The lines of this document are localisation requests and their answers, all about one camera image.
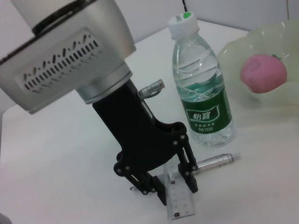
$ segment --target green bottle label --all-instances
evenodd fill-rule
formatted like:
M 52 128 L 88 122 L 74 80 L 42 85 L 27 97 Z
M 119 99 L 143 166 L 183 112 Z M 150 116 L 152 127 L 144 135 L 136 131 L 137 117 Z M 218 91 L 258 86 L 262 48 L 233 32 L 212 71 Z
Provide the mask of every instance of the green bottle label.
M 187 102 L 182 100 L 190 127 L 200 134 L 215 133 L 232 120 L 226 91 L 201 102 Z

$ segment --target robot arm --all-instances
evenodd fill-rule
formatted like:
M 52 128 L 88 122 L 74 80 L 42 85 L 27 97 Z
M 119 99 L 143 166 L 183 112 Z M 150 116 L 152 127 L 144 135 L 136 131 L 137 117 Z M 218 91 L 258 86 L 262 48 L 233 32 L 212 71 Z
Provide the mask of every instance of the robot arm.
M 157 192 L 166 205 L 164 185 L 148 171 L 177 154 L 178 169 L 196 192 L 192 171 L 198 168 L 185 125 L 158 121 L 144 98 L 161 88 L 153 85 L 138 92 L 130 80 L 124 59 L 135 45 L 114 0 L 12 1 L 35 37 L 0 61 L 0 88 L 11 103 L 33 114 L 76 90 L 121 145 L 117 175 L 144 195 Z M 120 112 L 125 117 L 121 127 L 115 120 Z
M 12 224 L 9 218 L 0 214 L 0 224 Z

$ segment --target white surface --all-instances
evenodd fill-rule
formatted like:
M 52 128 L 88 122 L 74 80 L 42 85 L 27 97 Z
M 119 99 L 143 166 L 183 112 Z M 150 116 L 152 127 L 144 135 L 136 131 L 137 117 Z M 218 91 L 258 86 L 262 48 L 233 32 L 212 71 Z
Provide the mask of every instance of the white surface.
M 286 0 L 185 1 L 198 19 L 245 30 L 287 20 Z
M 290 10 L 290 19 L 298 20 L 299 19 L 299 1 L 298 0 L 289 0 L 289 10 Z
M 246 34 L 199 25 L 216 53 Z M 139 89 L 164 80 L 166 88 L 147 101 L 156 117 L 187 124 L 172 80 L 173 46 L 165 29 L 138 43 L 127 62 Z M 218 149 L 203 148 L 192 138 L 190 143 L 198 160 L 236 152 L 242 158 L 197 176 L 197 223 L 297 223 L 299 107 L 260 108 L 227 90 L 236 138 Z M 5 114 L 3 128 L 0 211 L 14 224 L 167 223 L 156 195 L 129 191 L 131 184 L 113 172 L 120 146 L 75 92 L 33 116 L 15 106 Z
M 167 27 L 168 20 L 184 11 L 182 0 L 115 0 L 135 42 Z

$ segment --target silver pen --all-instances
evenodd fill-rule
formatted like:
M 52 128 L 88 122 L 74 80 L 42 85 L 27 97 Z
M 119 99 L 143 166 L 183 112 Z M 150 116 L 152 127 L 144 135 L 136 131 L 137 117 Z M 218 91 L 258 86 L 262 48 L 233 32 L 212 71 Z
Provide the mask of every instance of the silver pen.
M 215 167 L 219 167 L 228 163 L 232 163 L 235 160 L 239 159 L 240 155 L 239 154 L 221 154 L 215 157 L 212 157 L 207 160 L 199 161 L 197 162 L 197 167 L 198 170 L 194 171 L 193 174 L 198 174 L 201 173 L 202 171 L 212 169 Z M 164 175 L 159 175 L 158 176 L 159 180 L 164 183 Z M 130 187 L 130 190 L 136 190 L 135 186 Z

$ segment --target white table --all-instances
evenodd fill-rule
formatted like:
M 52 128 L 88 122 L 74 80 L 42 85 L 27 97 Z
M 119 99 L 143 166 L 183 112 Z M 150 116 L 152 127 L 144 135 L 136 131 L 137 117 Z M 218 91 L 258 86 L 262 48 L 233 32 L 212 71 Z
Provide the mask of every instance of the white table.
M 216 53 L 245 31 L 199 21 Z M 163 122 L 187 120 L 172 80 L 168 29 L 141 41 L 127 59 L 138 89 L 162 78 L 147 103 Z M 288 224 L 299 220 L 299 108 L 261 108 L 230 87 L 236 138 L 218 149 L 191 138 L 198 160 L 242 153 L 234 164 L 197 176 L 201 224 Z M 121 148 L 91 106 L 72 92 L 35 115 L 20 107 L 3 120 L 0 211 L 14 224 L 165 224 L 154 194 L 129 191 L 113 166 Z

